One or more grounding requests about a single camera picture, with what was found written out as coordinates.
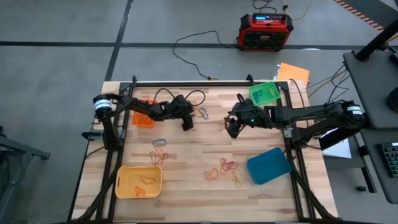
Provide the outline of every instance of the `red power station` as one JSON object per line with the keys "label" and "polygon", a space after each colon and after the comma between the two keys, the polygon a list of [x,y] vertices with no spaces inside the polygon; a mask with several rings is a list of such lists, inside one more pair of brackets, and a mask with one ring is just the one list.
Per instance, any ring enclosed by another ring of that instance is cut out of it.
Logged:
{"label": "red power station", "polygon": [[238,48],[241,50],[280,51],[293,30],[286,14],[246,14],[241,18]]}

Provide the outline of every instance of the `yellow basket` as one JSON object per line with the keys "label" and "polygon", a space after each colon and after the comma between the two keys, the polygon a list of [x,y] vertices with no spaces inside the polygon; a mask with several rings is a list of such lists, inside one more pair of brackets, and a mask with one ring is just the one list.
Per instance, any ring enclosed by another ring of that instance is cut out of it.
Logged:
{"label": "yellow basket", "polygon": [[152,198],[162,191],[160,166],[121,166],[116,177],[115,194],[118,198]]}

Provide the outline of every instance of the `yellow and black striped tape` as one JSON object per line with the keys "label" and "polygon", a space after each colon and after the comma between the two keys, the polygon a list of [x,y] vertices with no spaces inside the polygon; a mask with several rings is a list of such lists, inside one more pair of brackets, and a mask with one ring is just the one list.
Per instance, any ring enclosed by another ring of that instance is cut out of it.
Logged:
{"label": "yellow and black striped tape", "polygon": [[342,0],[334,0],[334,2],[336,2],[337,4],[342,6],[343,8],[347,9],[350,13],[352,13],[356,17],[362,19],[364,22],[366,22],[367,24],[369,24],[373,28],[377,29],[378,31],[383,31],[384,30],[383,26],[380,26],[377,22],[374,22],[373,20],[371,20],[370,18],[368,18],[367,16],[365,16],[364,14],[359,12],[358,10],[354,9],[353,7],[351,7],[349,4],[345,3],[344,1],[342,1]]}

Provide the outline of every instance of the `wooden table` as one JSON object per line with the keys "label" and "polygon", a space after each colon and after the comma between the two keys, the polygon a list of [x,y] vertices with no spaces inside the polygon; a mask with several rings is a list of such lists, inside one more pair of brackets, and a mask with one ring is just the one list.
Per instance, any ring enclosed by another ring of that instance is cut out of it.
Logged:
{"label": "wooden table", "polygon": [[[289,83],[293,107],[302,107],[299,92]],[[119,82],[105,82],[102,93],[117,93]],[[309,106],[303,83],[298,82],[306,106]],[[165,138],[163,150],[170,157],[162,164],[163,189],[156,198],[117,199],[114,222],[272,222],[295,221],[297,214],[289,174],[266,184],[256,185],[246,170],[246,161],[275,147],[284,149],[284,139],[277,129],[246,127],[237,139],[231,139],[224,127],[223,118],[238,101],[236,94],[248,97],[248,87],[166,87],[174,95],[187,95],[192,90],[202,90],[209,119],[194,117],[194,128],[183,131],[181,120],[158,122],[154,128],[139,128],[129,119],[123,155],[125,166],[151,165],[149,153],[154,150],[152,140]],[[133,97],[153,99],[159,89],[135,88]],[[201,101],[203,95],[195,93],[189,100]],[[161,91],[158,101],[172,100]],[[318,146],[318,141],[309,143]],[[91,152],[103,146],[102,140],[93,141]],[[303,150],[310,188],[319,201],[337,216],[333,195],[326,173],[322,152]],[[204,172],[220,167],[220,158],[239,163],[242,186],[237,187],[230,172],[218,180],[205,180]],[[85,161],[72,218],[79,217],[100,190],[106,151],[92,154]],[[303,192],[300,192],[304,214],[308,216]]]}

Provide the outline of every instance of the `green basket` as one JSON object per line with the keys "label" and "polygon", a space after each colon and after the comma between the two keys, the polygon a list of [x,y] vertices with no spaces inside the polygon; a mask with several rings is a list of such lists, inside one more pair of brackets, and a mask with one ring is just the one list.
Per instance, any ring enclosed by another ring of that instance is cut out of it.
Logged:
{"label": "green basket", "polygon": [[249,87],[250,98],[254,105],[262,105],[280,98],[274,82],[267,82]]}

